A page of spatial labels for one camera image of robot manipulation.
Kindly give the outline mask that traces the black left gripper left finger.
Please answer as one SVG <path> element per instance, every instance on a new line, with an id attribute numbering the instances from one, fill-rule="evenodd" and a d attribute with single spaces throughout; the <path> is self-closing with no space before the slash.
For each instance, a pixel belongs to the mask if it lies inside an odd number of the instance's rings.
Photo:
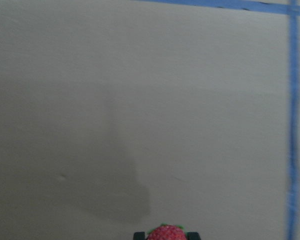
<path id="1" fill-rule="evenodd" d="M 138 231 L 133 233 L 133 240 L 145 240 L 146 233 L 143 231 Z"/>

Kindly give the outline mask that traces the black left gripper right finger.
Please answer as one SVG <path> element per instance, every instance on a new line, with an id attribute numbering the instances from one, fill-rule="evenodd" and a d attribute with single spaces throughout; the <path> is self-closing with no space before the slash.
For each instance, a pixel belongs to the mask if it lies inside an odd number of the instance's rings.
<path id="1" fill-rule="evenodd" d="M 200 234 L 198 232 L 187 232 L 187 240 L 200 240 Z"/>

